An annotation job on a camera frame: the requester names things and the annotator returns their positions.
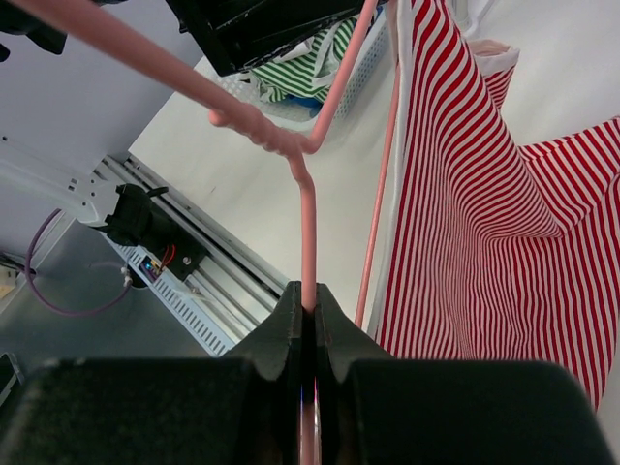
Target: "green and white striped cloth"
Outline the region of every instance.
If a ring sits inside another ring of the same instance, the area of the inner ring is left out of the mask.
[[[314,36],[309,53],[282,63],[267,63],[250,73],[263,102],[280,102],[293,95],[324,102],[345,54],[355,18],[336,23]]]

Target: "plastic basket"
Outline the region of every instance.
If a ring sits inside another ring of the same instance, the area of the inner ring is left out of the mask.
[[[349,79],[349,84],[334,115],[334,123],[343,120],[349,114],[359,92],[370,79],[377,64],[388,50],[388,46],[388,25],[386,14],[383,12],[377,17],[377,21],[368,32],[368,36],[359,51],[359,57]],[[279,102],[277,104],[261,102],[259,89],[256,86],[240,81],[238,75],[219,77],[206,59],[199,64],[197,71],[208,76],[237,99],[259,108],[267,118],[278,126],[298,132],[308,132],[314,127],[318,117],[315,109],[306,108],[294,102]]]

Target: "red and white striped bag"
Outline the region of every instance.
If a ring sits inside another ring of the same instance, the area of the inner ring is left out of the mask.
[[[398,357],[557,362],[598,405],[620,300],[620,119],[518,147],[500,116],[518,51],[467,45],[442,1],[397,8],[376,340]]]

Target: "red striped cloth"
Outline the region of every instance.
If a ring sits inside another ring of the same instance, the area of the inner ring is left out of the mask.
[[[499,112],[513,64],[484,77],[441,1],[398,9],[402,172],[377,341],[561,363],[598,405],[620,299],[620,120],[517,147]]]

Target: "laundry basket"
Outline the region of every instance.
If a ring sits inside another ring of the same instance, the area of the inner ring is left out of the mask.
[[[334,115],[334,123],[349,114],[355,104],[359,92],[370,79],[372,72],[388,50],[389,33],[385,12],[377,17],[377,21],[368,32],[364,44],[359,51],[356,65],[349,79],[349,84]],[[294,102],[285,101],[275,104],[262,102],[259,99],[257,86],[240,81],[238,75],[219,77],[206,59],[197,67],[197,71],[206,75],[222,86],[237,99],[259,108],[264,115],[277,126],[298,132],[312,130],[317,121],[317,111]]]

